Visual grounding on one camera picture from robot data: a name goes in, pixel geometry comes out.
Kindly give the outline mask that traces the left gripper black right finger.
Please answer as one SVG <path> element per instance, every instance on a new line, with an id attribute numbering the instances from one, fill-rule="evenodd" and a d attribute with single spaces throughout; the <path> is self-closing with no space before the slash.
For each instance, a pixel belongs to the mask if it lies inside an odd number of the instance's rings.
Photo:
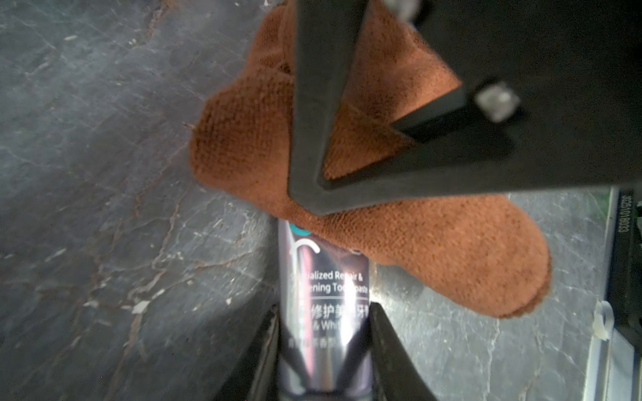
<path id="1" fill-rule="evenodd" d="M 437 401 L 419 375 L 381 304 L 369 306 L 374 400 Z"/>

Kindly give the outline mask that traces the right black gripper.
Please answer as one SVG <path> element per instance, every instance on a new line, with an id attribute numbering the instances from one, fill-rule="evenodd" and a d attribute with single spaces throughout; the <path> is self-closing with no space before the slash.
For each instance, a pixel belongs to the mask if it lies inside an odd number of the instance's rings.
<path id="1" fill-rule="evenodd" d="M 463 86 L 396 122 L 418 147 L 327 180 L 340 212 L 417 197 L 640 181 L 640 2 L 394 7 L 413 16 Z"/>

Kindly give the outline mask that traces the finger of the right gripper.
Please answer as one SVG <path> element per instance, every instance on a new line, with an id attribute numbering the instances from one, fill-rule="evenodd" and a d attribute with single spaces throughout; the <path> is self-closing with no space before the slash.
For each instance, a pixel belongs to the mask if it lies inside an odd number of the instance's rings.
<path id="1" fill-rule="evenodd" d="M 343 210 L 324 178 L 324 158 L 368 4 L 297 1 L 295 7 L 288 191 L 294 201 L 317 216 Z"/>

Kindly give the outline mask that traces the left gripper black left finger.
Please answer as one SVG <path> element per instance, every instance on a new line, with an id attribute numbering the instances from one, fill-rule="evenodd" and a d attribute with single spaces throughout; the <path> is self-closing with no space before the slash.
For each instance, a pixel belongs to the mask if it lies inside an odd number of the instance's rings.
<path id="1" fill-rule="evenodd" d="M 265 313 L 252 342 L 214 400 L 278 400 L 279 306 Z"/>

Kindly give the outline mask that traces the silver foil toothpaste tube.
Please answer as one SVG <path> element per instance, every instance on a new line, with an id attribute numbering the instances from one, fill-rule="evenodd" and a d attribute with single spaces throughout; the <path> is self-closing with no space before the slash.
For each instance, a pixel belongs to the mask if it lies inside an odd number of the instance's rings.
<path id="1" fill-rule="evenodd" d="M 281 400 L 371 400 L 369 259 L 279 221 Z"/>

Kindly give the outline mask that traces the brown microfiber cloth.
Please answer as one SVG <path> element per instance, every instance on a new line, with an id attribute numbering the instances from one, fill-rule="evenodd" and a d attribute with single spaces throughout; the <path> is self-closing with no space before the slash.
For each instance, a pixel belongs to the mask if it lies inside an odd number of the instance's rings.
<path id="1" fill-rule="evenodd" d="M 324 217 L 290 198 L 295 10 L 286 1 L 267 14 L 240 75 L 207 100 L 190 141 L 196 179 L 334 245 L 402 267 L 474 312 L 532 312 L 550 289 L 551 257 L 536 223 L 504 195 L 400 200 Z M 392 123 L 460 84 L 383 3 L 372 2 L 368 13 L 331 135 L 328 179 L 411 148 Z"/>

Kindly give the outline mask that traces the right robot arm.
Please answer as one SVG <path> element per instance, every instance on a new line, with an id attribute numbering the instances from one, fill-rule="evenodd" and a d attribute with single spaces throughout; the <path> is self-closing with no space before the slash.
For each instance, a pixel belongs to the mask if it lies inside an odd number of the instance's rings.
<path id="1" fill-rule="evenodd" d="M 322 176 L 364 1 L 297 6 L 289 193 L 334 212 L 428 196 L 610 184 L 604 326 L 590 399 L 641 391 L 641 4 L 638 1 L 420 1 L 410 21 L 463 87 L 406 115 L 417 150 L 338 180 Z"/>

